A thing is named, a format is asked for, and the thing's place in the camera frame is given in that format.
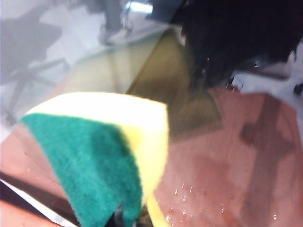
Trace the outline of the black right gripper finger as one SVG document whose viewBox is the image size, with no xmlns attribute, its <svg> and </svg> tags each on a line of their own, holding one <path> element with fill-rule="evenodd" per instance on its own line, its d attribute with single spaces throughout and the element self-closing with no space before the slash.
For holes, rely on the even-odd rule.
<svg viewBox="0 0 303 227">
<path fill-rule="evenodd" d="M 120 203 L 110 219 L 107 221 L 107 227 L 125 227 L 123 211 L 123 204 Z"/>
</svg>

